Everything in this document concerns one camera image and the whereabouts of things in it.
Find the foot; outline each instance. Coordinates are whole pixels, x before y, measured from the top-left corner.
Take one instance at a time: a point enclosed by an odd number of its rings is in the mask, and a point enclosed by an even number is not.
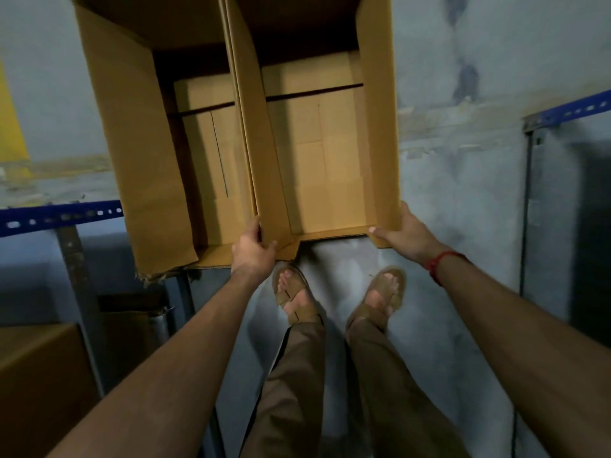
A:
[[[382,277],[390,281],[390,288],[393,290],[393,293],[399,292],[399,279],[396,276],[394,276],[392,273],[385,273],[384,275],[382,275]],[[388,302],[386,302],[386,300],[384,300],[382,295],[375,289],[372,289],[371,291],[367,292],[367,294],[365,294],[364,302],[365,305],[369,305],[370,307],[373,307],[385,313],[388,317],[390,317],[394,312],[394,309],[389,305]],[[364,316],[358,317],[352,324],[354,325],[355,323],[358,323],[359,321],[364,320],[365,318],[366,317]]]
[[[288,279],[292,275],[293,275],[293,272],[291,270],[284,270],[280,274],[280,277],[278,278],[278,291],[286,290],[286,287],[288,285]],[[297,295],[295,295],[293,300],[286,302],[286,304],[284,305],[284,307],[282,307],[282,309],[288,316],[291,316],[293,312],[297,310],[299,307],[305,307],[309,303],[314,305],[314,302],[312,298],[310,297],[310,293],[308,292],[307,288],[304,288],[300,292],[298,292]]]

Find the forearm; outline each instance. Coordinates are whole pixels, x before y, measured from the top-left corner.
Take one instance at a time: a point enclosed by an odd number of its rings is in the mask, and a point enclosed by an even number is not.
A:
[[[611,351],[461,258],[444,258],[437,276],[517,410],[554,456],[610,446]]]
[[[197,453],[256,284],[241,274],[104,398],[51,457]]]

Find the trouser leg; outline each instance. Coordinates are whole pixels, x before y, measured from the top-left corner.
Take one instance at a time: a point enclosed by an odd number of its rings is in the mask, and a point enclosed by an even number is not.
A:
[[[468,457],[454,425],[409,374],[386,335],[371,321],[349,331],[371,433],[371,446],[382,457]]]
[[[324,387],[325,327],[321,322],[297,323],[263,385],[240,456],[315,457]]]

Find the left hand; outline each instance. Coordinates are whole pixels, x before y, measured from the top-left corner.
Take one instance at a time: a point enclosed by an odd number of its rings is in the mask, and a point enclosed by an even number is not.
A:
[[[257,286],[270,276],[276,258],[276,241],[265,249],[258,241],[259,217],[252,219],[246,231],[232,246],[231,274],[241,275]]]

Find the open cardboard box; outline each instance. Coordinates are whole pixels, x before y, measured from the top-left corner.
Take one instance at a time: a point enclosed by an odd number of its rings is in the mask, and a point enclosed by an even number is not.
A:
[[[279,260],[398,227],[390,0],[75,9],[142,277],[229,266],[256,214]]]

